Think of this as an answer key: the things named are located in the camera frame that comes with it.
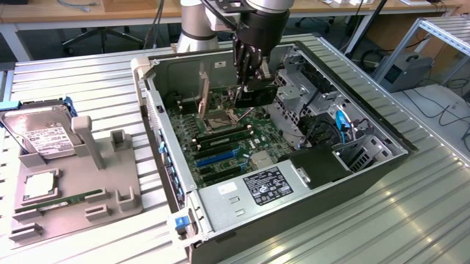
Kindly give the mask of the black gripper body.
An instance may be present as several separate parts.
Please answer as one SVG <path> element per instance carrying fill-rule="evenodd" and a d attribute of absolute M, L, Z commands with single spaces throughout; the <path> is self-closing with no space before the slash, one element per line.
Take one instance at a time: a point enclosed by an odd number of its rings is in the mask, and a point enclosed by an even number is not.
<path fill-rule="evenodd" d="M 263 56 L 269 56 L 281 42 L 289 17 L 289 10 L 283 13 L 267 13 L 259 10 L 242 13 L 236 38 L 243 44 L 261 50 Z"/>

